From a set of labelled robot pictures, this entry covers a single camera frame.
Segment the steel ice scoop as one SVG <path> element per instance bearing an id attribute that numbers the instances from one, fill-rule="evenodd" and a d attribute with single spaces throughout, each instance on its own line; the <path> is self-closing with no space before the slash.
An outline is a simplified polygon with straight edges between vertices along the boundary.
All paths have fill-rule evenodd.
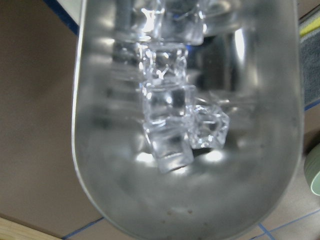
<path id="1" fill-rule="evenodd" d="M 206 34 L 189 45 L 200 104 L 229 117 L 221 149 L 161 173 L 144 131 L 130 4 L 85 0 L 74 74 L 71 145 L 101 215 L 139 240 L 231 240 L 281 199 L 302 154 L 303 88 L 294 0 L 207 0 Z"/>

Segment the pile of ice cubes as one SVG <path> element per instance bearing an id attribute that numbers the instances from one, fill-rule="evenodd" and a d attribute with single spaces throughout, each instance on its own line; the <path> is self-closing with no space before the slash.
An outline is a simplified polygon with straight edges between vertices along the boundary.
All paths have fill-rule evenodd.
<path id="1" fill-rule="evenodd" d="M 134 0 L 130 6 L 137 39 L 144 114 L 143 129 L 163 174 L 190 165 L 193 150 L 222 149 L 230 119 L 216 104 L 198 102 L 188 82 L 188 46 L 207 32 L 207 0 Z"/>

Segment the green ceramic bowl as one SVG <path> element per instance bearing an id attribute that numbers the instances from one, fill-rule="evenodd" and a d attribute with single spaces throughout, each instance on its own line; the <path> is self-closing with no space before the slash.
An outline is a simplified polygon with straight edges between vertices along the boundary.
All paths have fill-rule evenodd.
<path id="1" fill-rule="evenodd" d="M 320 145 L 315 146 L 306 156 L 304 176 L 314 195 L 320 195 Z"/>

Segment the wooden cutting board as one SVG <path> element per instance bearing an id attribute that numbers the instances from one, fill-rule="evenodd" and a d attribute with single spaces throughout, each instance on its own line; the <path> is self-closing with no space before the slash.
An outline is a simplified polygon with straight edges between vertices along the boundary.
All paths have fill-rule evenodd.
<path id="1" fill-rule="evenodd" d="M 61 240 L 16 222 L 0 218 L 1 240 Z"/>

